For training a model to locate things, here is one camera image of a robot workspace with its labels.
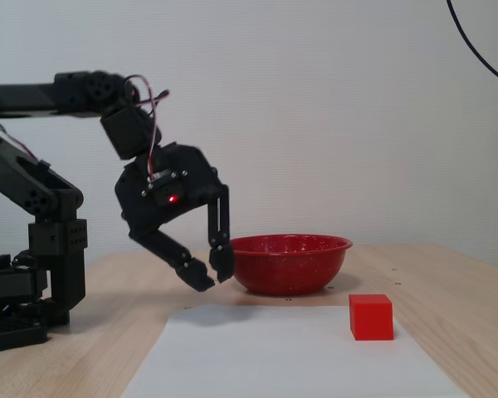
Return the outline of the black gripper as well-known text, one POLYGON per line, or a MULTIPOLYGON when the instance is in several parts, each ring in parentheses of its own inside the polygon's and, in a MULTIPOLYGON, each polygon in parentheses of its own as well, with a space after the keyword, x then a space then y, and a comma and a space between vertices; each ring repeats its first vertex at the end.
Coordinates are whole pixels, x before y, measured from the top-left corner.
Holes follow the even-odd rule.
POLYGON ((189 287, 204 292, 215 284, 207 266, 158 229, 207 206, 209 263, 219 283, 230 279, 235 256, 230 241, 229 190, 221 183, 217 169, 198 148, 177 143, 157 147, 153 165, 155 174, 150 178, 147 157, 138 156, 124 167, 115 185, 129 237, 167 263, 189 287))

